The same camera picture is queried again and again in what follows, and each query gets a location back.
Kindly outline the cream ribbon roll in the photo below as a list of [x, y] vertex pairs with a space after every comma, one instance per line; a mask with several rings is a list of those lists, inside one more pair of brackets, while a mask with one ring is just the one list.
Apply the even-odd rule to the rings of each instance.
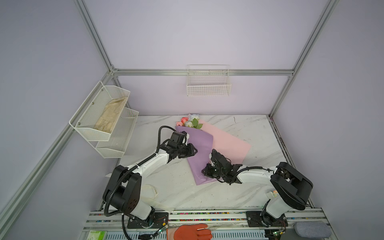
[[159, 202], [157, 200], [158, 195], [159, 193], [156, 187], [148, 184], [142, 185], [140, 197], [141, 201], [154, 207], [157, 210], [162, 210], [168, 213], [173, 212], [175, 208]]

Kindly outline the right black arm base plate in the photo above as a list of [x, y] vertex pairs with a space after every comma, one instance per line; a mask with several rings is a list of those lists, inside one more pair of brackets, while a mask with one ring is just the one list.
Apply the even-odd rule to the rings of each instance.
[[288, 225], [285, 215], [278, 219], [271, 217], [262, 211], [247, 211], [246, 220], [249, 227], [286, 227]]

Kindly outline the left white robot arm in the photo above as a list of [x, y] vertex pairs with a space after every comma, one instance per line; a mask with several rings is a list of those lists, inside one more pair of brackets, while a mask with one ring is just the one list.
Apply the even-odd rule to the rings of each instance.
[[138, 219], [146, 228], [154, 223], [156, 210], [141, 200], [143, 178], [175, 158], [185, 159], [196, 155], [198, 150], [188, 143], [188, 138], [185, 131], [178, 132], [172, 127], [161, 126], [158, 130], [157, 146], [152, 154], [127, 167], [118, 165], [112, 171], [103, 193], [104, 216], [121, 215], [126, 239], [131, 239], [125, 224], [126, 216]]

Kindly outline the deep pink fake rose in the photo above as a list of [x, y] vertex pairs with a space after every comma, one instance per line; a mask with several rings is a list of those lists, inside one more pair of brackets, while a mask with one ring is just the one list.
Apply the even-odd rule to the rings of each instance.
[[188, 121], [189, 121], [189, 118], [187, 118], [187, 117], [181, 118], [181, 122], [182, 122], [183, 124], [185, 124], [185, 123], [188, 122]]

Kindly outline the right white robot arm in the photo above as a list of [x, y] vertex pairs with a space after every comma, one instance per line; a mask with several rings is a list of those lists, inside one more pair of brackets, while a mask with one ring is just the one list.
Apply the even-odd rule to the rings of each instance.
[[277, 191], [277, 196], [267, 200], [260, 212], [262, 226], [271, 227], [292, 209], [306, 209], [313, 183], [290, 164], [281, 162], [274, 168], [232, 164], [215, 149], [212, 150], [210, 159], [211, 162], [202, 170], [202, 174], [208, 178], [229, 185], [261, 184], [271, 186]]

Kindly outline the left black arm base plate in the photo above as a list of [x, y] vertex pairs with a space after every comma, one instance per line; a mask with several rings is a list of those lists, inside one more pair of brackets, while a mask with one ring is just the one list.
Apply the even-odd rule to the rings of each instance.
[[160, 229], [164, 224], [167, 224], [168, 221], [169, 213], [154, 212], [154, 214], [149, 215], [145, 220], [129, 216], [128, 219], [125, 220], [125, 226], [127, 229]]

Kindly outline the white fake rose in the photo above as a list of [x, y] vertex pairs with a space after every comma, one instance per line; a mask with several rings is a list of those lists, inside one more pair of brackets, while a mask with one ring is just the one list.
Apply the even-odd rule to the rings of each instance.
[[200, 116], [197, 115], [197, 114], [192, 114], [192, 115], [189, 115], [189, 121], [191, 121], [193, 124], [194, 124], [194, 127], [195, 129], [201, 129], [203, 124], [201, 124], [199, 121], [200, 121]]

